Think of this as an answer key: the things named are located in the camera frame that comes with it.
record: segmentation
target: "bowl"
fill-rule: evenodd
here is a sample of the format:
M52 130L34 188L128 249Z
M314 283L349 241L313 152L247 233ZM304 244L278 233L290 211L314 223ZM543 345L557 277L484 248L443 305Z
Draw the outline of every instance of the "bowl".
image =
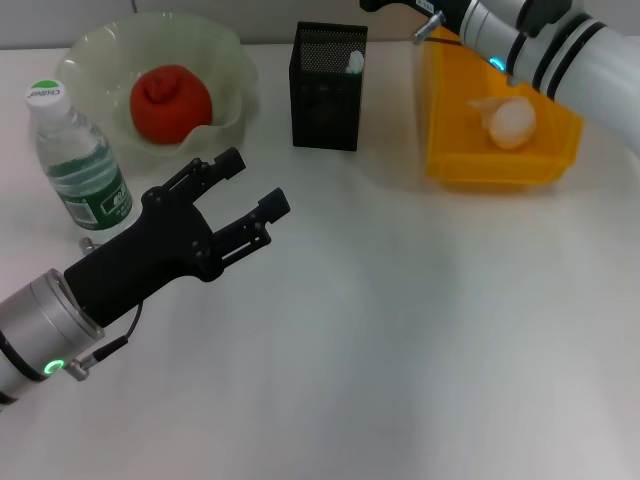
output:
M195 128L176 145L144 139L131 119L129 97L144 73L182 65L207 87L213 124ZM231 30L204 17L139 13L85 35L56 68L73 105L93 120L114 146L155 156L197 155L241 117L243 97L258 71Z

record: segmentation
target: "water bottle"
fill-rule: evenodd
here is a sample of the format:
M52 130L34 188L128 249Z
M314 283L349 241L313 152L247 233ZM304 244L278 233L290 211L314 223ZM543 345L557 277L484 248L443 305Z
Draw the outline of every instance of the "water bottle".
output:
M26 93L38 159L73 221L104 243L134 222L133 201L100 129L72 106L64 85L42 80Z

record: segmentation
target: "tomato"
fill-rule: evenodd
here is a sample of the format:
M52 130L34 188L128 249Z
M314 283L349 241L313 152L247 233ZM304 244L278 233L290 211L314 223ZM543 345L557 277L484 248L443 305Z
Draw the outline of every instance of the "tomato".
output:
M165 65L145 73L131 91L131 118L154 143L181 143L200 125L213 122L207 87L188 69Z

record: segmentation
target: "bottle cap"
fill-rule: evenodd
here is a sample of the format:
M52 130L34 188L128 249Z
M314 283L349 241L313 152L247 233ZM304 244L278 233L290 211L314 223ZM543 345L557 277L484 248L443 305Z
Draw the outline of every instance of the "bottle cap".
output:
M34 83L25 94L29 110L37 120L51 121L64 117L71 110L71 100L61 82L53 79Z

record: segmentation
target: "black mesh pen holder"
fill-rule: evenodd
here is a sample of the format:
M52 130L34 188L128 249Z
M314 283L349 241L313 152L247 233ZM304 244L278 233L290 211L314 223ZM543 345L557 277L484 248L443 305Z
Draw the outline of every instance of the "black mesh pen holder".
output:
M366 55L367 27L298 23L289 65L296 147L358 149L361 73L347 73L354 52Z

